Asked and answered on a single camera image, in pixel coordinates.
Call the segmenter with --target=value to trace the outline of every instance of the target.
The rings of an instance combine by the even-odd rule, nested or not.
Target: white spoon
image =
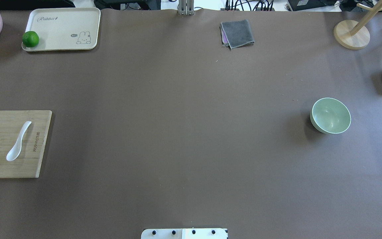
[[[23,124],[23,127],[20,130],[19,136],[17,137],[16,143],[7,154],[7,157],[6,157],[7,161],[13,161],[14,159],[17,159],[17,157],[20,155],[20,151],[22,150],[23,135],[25,134],[26,130],[28,129],[29,125],[31,125],[31,123],[32,121],[26,121]]]

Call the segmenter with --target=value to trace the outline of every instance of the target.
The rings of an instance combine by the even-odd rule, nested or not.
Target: folded towel
[[[250,23],[248,20],[236,22],[222,22],[221,36],[223,45],[231,47],[231,49],[253,44],[254,38],[251,33]]]

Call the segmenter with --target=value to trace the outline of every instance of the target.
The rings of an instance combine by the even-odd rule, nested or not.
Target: tray
[[[0,178],[39,177],[51,115],[51,111],[0,111]],[[32,124],[24,134],[20,155],[9,162],[6,155],[28,120]]]
[[[100,16],[97,8],[33,10],[25,32],[38,33],[39,44],[26,47],[22,43],[22,48],[25,51],[90,50],[97,45]]]

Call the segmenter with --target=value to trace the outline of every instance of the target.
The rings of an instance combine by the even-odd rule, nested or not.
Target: green lime
[[[22,41],[26,47],[34,47],[39,43],[39,36],[34,31],[28,31],[23,34]]]

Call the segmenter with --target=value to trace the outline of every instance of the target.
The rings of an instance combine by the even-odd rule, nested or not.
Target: cutting board
[[[0,111],[0,178],[38,178],[51,121],[51,111]],[[14,161],[6,156],[26,121],[22,150]]]

